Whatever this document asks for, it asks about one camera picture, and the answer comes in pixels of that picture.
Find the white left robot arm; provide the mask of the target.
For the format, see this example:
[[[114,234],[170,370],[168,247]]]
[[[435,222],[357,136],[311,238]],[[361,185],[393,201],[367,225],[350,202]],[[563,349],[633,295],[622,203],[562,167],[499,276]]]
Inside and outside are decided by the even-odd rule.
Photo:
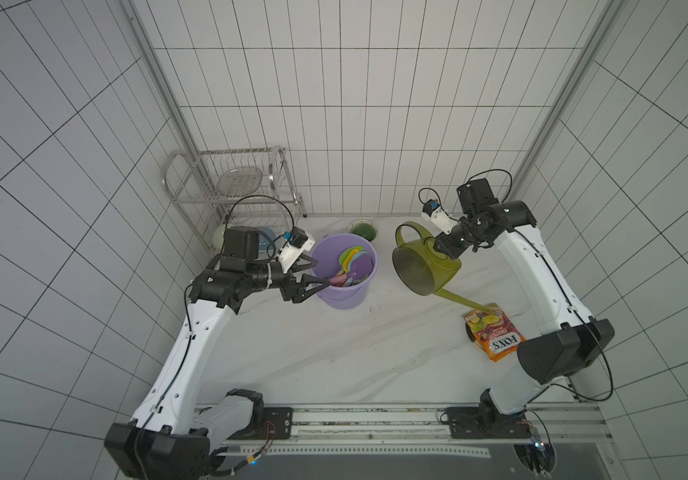
[[[244,300],[276,289],[302,303],[328,286],[309,274],[316,266],[313,236],[294,227],[284,245],[262,255],[255,227],[230,227],[221,251],[185,292],[186,316],[150,393],[130,421],[113,424],[105,448],[121,472],[134,479],[199,479],[213,470],[231,437],[271,436],[259,392],[233,389],[220,403],[196,412],[203,376],[219,337]]]

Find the green trowel wooden handle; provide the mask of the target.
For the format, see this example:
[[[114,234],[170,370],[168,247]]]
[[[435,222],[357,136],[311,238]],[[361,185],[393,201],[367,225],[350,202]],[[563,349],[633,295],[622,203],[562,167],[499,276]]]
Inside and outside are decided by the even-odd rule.
[[[360,258],[365,258],[367,255],[368,255],[368,252],[366,252],[364,249],[363,249],[362,252],[358,253],[358,254],[353,258],[353,260],[350,262],[350,264],[349,264],[349,269],[348,269],[348,271],[345,272],[345,273],[349,273],[349,272],[352,270],[352,264],[353,264],[355,261],[359,260]]]

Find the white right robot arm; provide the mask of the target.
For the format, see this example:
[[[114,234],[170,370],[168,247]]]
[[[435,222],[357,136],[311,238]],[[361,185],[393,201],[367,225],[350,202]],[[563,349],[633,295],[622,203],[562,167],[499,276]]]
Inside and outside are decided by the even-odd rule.
[[[522,201],[502,201],[484,178],[470,178],[457,189],[463,214],[451,218],[440,201],[428,199],[423,219],[439,228],[432,234],[415,221],[395,230],[393,267],[412,292],[464,304],[478,315],[491,354],[514,350],[518,363],[480,397],[478,420],[486,427],[516,421],[530,402],[604,357],[615,335],[610,321],[595,318],[582,304],[549,254],[537,221]],[[494,247],[518,276],[536,315],[539,334],[524,339],[506,328],[504,314],[445,290],[467,251]]]

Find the teal plastic shovel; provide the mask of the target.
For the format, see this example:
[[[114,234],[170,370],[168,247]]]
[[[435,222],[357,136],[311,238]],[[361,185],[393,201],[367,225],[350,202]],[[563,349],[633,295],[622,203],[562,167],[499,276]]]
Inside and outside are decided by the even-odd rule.
[[[347,274],[347,279],[344,282],[344,286],[357,285],[363,282],[366,278],[366,275],[361,275],[358,272],[349,272]]]

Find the yellow spade orange handle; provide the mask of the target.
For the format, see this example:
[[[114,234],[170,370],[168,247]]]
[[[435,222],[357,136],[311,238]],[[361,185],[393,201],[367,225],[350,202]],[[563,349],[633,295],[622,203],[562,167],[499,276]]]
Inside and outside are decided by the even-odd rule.
[[[341,270],[347,272],[349,269],[349,264],[353,258],[360,252],[363,251],[363,247],[360,245],[350,247],[346,249],[339,257],[339,263]]]

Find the purple shovel pink handle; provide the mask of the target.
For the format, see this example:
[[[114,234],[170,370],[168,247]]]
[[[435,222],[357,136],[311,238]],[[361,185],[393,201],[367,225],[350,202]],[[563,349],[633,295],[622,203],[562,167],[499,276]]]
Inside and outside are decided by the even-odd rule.
[[[352,270],[350,272],[358,272],[361,275],[366,275],[368,278],[373,273],[374,269],[375,261],[368,253],[365,258],[360,258],[352,264]],[[336,287],[346,287],[344,286],[344,282],[347,279],[347,274],[348,273],[340,269],[339,273],[330,279],[330,283]]]

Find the green transparent watering can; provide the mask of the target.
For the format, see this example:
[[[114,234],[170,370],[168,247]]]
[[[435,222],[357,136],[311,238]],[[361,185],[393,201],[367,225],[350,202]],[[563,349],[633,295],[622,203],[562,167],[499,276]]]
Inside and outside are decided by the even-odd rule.
[[[421,296],[435,295],[486,314],[495,314],[492,308],[445,289],[460,271],[462,262],[436,251],[435,237],[425,227],[406,221],[396,228],[395,240],[393,266],[412,292]]]

